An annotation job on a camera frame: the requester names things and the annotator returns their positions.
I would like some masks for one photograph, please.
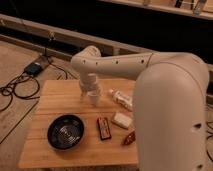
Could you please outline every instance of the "power strip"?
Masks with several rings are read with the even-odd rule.
[[[39,57],[31,62],[24,68],[24,73],[32,77],[36,77],[39,73],[41,73],[45,68],[47,68],[53,62],[52,58],[39,55]]]

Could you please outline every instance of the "food item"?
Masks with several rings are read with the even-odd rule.
[[[124,141],[123,141],[123,145],[129,145],[132,144],[135,141],[135,131],[132,131],[130,134],[128,134]]]
[[[112,136],[109,129],[108,119],[106,117],[100,117],[97,122],[101,140],[111,139]]]
[[[129,111],[132,111],[132,98],[121,91],[115,91],[110,89],[109,94],[113,97],[113,100],[123,105]]]
[[[116,112],[112,119],[112,122],[122,128],[128,129],[132,123],[132,118],[126,116],[123,113]]]

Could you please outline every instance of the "cable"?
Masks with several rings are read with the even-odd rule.
[[[8,134],[0,141],[0,145],[7,139],[7,137],[13,132],[13,130],[21,123],[24,118],[32,111],[32,109],[38,104],[38,101],[36,101],[31,108],[24,114],[24,116],[14,125],[14,127],[8,132]]]
[[[210,125],[210,124],[212,124],[213,123],[213,121],[210,121],[210,122],[206,122],[206,125],[207,125],[207,127],[209,128],[209,130],[210,131],[206,131],[209,135],[206,137],[206,140],[208,141],[210,138],[213,138],[213,127]],[[209,153],[209,151],[208,151],[208,149],[206,149],[206,153],[207,153],[207,156],[208,156],[208,158],[209,158],[209,160],[211,161],[211,162],[213,162],[213,157],[211,156],[211,154]]]
[[[77,77],[74,76],[73,74],[71,74],[71,72],[69,72],[68,70],[62,68],[62,67],[59,66],[59,65],[52,64],[52,63],[49,61],[49,56],[47,55],[47,48],[48,48],[49,44],[52,43],[53,40],[54,40],[54,37],[51,37],[51,38],[47,41],[47,43],[46,43],[46,45],[45,45],[45,47],[44,47],[44,54],[43,54],[43,56],[46,57],[47,62],[48,62],[51,66],[53,66],[53,67],[55,67],[55,68],[57,68],[57,69],[59,69],[59,70],[61,70],[61,71],[64,72],[64,74],[65,74],[65,79],[66,79],[66,80],[68,79],[68,74],[69,74],[71,77],[73,77],[74,79],[77,79]]]
[[[19,95],[16,90],[18,85],[26,83],[30,80],[32,80],[36,83],[35,91],[27,96]],[[0,87],[0,95],[3,97],[10,97],[8,104],[6,106],[4,106],[3,108],[0,108],[0,112],[5,111],[11,105],[11,103],[13,101],[13,96],[15,96],[19,99],[22,99],[22,100],[38,99],[39,97],[34,97],[34,95],[36,95],[39,92],[39,90],[40,90],[40,84],[39,84],[38,80],[26,73],[22,73],[21,75],[13,78],[9,83],[7,83],[7,85]]]

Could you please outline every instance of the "wood grain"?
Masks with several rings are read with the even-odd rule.
[[[109,122],[112,139],[101,141],[97,129],[97,118],[111,120],[116,111],[132,115],[108,96],[110,88],[132,95],[134,81],[105,79],[100,81],[102,97],[98,106],[90,104],[88,98],[80,98],[79,83],[76,80],[47,81],[26,139],[20,168],[78,167],[102,165],[137,164],[136,144],[122,146],[124,137],[133,130],[124,130]],[[64,113],[74,113],[85,125],[80,143],[66,151],[54,150],[47,141],[47,130],[51,122]]]

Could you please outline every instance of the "white object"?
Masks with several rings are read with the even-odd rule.
[[[113,100],[123,105],[129,111],[132,111],[132,98],[121,91],[115,91],[110,89],[109,94],[113,97]]]
[[[133,116],[141,171],[205,171],[206,64],[190,53],[153,52],[100,58],[84,53],[80,73],[136,80]]]
[[[132,124],[132,118],[126,116],[123,113],[116,112],[112,119],[112,122],[122,128],[128,129]]]

